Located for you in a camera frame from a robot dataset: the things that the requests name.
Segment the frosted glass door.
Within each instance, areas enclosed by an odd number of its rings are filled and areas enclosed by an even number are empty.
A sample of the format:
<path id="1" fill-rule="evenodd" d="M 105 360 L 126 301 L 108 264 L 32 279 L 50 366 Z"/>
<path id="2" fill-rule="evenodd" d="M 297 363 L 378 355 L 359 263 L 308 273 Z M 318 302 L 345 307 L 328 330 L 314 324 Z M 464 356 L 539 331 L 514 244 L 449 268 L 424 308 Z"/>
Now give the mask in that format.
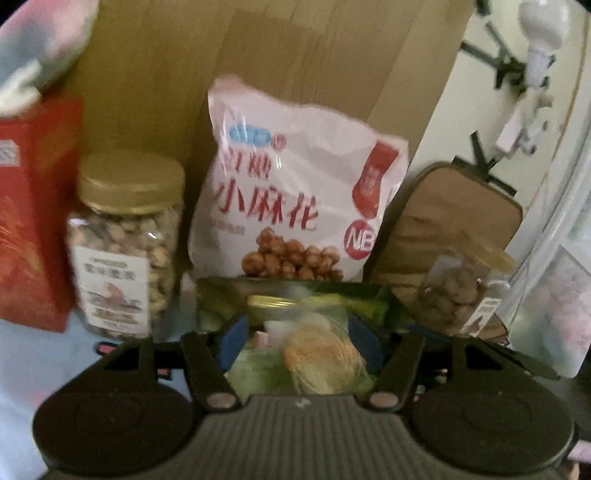
<path id="1" fill-rule="evenodd" d="M 574 378 L 590 349 L 590 44 L 569 127 L 530 213 L 532 250 L 500 309 L 509 346 Z"/>

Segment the walnut jar gold lid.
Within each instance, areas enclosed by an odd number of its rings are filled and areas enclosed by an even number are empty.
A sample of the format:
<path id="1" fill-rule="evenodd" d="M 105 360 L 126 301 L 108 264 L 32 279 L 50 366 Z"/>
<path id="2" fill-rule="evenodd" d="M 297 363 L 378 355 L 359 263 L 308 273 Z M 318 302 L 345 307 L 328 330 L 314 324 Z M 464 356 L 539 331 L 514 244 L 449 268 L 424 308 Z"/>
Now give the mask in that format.
<path id="1" fill-rule="evenodd" d="M 448 336 L 478 336 L 509 292 L 514 269 L 504 250 L 460 232 L 418 289 L 417 322 Z"/>

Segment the green snack packet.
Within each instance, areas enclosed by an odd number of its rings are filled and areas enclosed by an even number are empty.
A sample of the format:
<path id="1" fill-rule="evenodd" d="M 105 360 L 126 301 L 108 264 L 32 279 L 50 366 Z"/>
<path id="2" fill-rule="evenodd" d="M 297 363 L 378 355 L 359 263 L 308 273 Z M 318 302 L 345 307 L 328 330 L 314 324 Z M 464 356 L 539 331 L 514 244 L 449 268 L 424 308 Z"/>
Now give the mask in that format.
<path id="1" fill-rule="evenodd" d="M 281 350 L 246 349 L 225 378 L 242 400 L 263 394 L 365 395 L 377 377 L 360 360 L 359 356 L 322 354 L 290 370 Z"/>

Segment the pink white snack bag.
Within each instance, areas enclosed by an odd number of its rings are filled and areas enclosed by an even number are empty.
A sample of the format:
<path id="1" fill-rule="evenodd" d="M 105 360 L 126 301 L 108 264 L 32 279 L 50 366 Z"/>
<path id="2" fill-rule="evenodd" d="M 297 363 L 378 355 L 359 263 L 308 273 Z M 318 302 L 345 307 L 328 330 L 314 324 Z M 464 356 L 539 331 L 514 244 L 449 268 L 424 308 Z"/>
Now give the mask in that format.
<path id="1" fill-rule="evenodd" d="M 194 276 L 360 280 L 408 142 L 235 76 L 207 99 L 216 154 L 192 218 Z"/>

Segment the dark green sheep box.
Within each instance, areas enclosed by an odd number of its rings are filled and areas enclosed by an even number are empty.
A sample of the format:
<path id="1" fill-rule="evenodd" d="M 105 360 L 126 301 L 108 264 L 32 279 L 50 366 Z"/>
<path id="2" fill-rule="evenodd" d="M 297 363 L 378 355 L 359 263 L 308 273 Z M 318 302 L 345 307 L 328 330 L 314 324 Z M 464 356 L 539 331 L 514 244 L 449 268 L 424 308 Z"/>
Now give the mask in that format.
<path id="1" fill-rule="evenodd" d="M 389 288 L 367 283 L 209 277 L 197 280 L 195 295 L 197 316 L 212 315 L 221 322 L 249 311 L 249 298 L 270 297 L 287 306 L 308 298 L 341 305 L 381 332 L 415 323 L 409 309 Z"/>

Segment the large brown cardboard box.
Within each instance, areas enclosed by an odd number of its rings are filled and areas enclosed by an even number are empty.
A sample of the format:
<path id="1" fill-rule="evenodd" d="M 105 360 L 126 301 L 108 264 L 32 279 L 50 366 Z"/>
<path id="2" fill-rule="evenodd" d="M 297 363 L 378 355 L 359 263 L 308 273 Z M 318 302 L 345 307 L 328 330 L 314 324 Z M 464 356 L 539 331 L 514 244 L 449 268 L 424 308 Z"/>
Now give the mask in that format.
<path id="1" fill-rule="evenodd" d="M 177 160 L 190 219 L 215 153 L 216 78 L 339 110 L 417 149 L 473 11 L 470 1 L 103 1 L 60 89 L 83 100 L 84 156 Z"/>

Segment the nut jar gold lid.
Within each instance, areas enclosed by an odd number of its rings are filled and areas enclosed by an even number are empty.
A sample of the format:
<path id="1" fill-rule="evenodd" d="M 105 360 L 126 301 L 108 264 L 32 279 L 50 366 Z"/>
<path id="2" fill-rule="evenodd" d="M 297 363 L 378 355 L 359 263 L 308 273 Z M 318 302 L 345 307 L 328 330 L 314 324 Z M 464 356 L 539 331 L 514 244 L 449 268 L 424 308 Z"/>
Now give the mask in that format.
<path id="1" fill-rule="evenodd" d="M 154 153 L 81 160 L 66 240 L 88 330 L 114 339 L 167 335 L 184 185 L 182 166 Z"/>

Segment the brown padded case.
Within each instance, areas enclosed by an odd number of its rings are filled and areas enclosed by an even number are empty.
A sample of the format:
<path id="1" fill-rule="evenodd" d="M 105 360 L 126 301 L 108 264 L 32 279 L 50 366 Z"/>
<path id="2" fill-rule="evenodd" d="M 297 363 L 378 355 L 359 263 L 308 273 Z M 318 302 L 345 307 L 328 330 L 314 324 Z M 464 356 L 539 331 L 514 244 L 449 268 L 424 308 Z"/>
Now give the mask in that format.
<path id="1" fill-rule="evenodd" d="M 509 196 L 465 170 L 438 163 L 421 172 L 394 201 L 390 218 L 393 223 L 384 231 L 366 277 L 390 287 L 416 317 L 414 302 L 423 279 L 460 232 L 479 236 L 507 253 L 523 211 Z"/>

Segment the cartoon pig bedsheet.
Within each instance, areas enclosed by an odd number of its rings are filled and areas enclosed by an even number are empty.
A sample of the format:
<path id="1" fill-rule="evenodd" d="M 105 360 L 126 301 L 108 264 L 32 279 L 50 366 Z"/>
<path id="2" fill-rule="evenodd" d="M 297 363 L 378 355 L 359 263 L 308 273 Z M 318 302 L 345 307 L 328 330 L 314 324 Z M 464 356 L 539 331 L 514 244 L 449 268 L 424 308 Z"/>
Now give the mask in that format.
<path id="1" fill-rule="evenodd" d="M 46 466 L 32 437 L 37 407 L 99 356 L 102 339 L 72 316 L 65 332 L 1 322 L 1 477 L 37 479 Z"/>

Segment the white power strip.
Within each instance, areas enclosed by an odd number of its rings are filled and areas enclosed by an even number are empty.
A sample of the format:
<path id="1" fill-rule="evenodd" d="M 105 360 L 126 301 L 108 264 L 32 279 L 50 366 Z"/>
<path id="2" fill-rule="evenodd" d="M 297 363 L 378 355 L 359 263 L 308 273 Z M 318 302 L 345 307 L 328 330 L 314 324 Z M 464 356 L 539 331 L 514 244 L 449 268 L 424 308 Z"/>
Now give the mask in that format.
<path id="1" fill-rule="evenodd" d="M 525 92 L 495 142 L 498 153 L 507 158 L 518 151 L 527 156 L 536 153 L 542 134 L 549 128 L 539 112 L 553 106 L 547 73 L 569 36 L 570 9 L 563 0 L 524 1 L 518 20 L 528 40 Z"/>

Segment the red gift box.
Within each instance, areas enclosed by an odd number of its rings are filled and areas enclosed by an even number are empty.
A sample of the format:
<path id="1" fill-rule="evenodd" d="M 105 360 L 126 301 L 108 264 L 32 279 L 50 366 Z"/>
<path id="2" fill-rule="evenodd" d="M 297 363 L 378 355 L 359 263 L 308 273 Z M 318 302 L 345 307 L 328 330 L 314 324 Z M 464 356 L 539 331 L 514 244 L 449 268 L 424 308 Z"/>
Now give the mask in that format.
<path id="1" fill-rule="evenodd" d="M 54 96 L 1 123 L 1 317 L 63 332 L 74 305 L 66 219 L 77 204 L 83 104 Z"/>

